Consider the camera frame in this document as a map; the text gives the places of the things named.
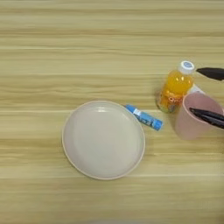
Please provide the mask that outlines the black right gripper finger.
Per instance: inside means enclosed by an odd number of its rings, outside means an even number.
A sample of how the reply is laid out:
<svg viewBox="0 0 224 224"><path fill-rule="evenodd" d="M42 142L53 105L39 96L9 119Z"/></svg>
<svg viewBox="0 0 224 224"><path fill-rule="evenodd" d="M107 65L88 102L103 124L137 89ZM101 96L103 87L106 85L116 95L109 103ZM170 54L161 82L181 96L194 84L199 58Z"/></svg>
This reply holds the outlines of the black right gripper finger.
<svg viewBox="0 0 224 224"><path fill-rule="evenodd" d="M203 67L203 68L198 68L197 72L213 80L217 80L217 81L224 80L223 68Z"/></svg>

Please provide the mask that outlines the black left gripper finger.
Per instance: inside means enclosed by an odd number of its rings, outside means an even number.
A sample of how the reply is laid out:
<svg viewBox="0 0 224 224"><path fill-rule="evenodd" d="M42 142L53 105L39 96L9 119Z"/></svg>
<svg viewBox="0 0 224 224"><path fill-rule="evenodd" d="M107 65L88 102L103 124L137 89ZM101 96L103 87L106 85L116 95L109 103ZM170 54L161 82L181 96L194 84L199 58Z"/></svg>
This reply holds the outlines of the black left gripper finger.
<svg viewBox="0 0 224 224"><path fill-rule="evenodd" d="M224 129L224 115L198 108L189 108L189 110L200 120L209 123L210 125L213 125L217 128Z"/></svg>

